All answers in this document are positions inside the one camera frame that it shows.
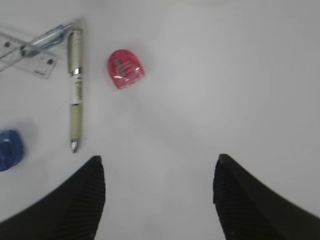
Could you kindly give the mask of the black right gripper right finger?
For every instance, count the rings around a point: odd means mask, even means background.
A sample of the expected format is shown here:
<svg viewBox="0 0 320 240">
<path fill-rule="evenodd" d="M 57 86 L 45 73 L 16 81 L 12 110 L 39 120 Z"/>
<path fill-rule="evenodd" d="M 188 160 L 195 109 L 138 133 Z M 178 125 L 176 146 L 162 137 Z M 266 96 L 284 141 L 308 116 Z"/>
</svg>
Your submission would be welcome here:
<svg viewBox="0 0 320 240">
<path fill-rule="evenodd" d="M 214 169 L 213 204 L 227 240 L 318 240 L 320 219 L 267 187 L 228 154 Z"/>
</svg>

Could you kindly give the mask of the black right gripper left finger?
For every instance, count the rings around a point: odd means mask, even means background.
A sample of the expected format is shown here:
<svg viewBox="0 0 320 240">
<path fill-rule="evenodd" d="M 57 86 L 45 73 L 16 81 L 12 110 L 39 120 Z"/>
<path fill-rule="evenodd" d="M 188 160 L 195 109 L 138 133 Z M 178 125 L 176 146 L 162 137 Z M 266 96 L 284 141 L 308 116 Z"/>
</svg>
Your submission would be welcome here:
<svg viewBox="0 0 320 240">
<path fill-rule="evenodd" d="M 0 223 L 2 240 L 93 240 L 106 202 L 100 156 L 44 198 Z"/>
</svg>

